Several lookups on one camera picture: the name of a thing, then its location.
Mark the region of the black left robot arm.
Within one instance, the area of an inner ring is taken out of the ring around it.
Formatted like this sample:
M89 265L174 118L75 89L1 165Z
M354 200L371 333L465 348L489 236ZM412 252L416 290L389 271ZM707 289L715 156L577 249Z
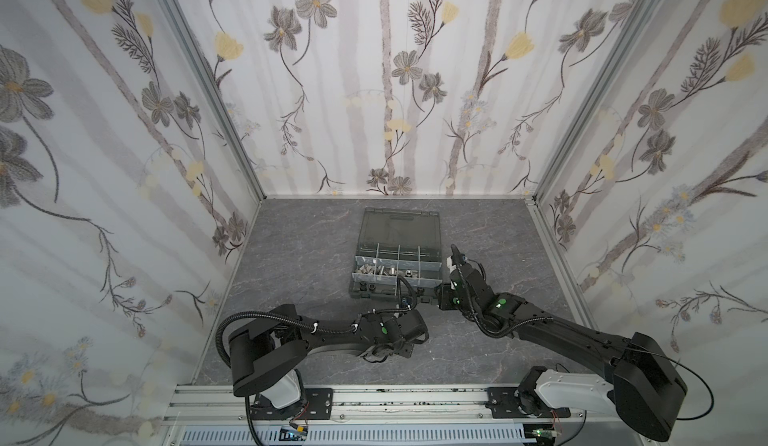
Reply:
M415 346L429 340L429 330L408 280L399 277L396 286L408 293L399 308L373 308L352 319L315 319L284 304L221 320L214 344L231 372L233 395L265 397L285 409L303 400L297 368L311 355L347 354L375 364L391 356L409 358Z

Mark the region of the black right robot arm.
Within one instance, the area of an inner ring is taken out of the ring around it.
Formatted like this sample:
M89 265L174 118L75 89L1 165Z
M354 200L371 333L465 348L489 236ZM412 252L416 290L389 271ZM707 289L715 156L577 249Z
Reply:
M613 386L609 401L619 418L641 435L667 441L687 394L677 369L651 337L602 333L542 310L524 298L496 294L480 264L451 247L450 283L439 288L440 308L459 310L483 334L516 336L575 361Z

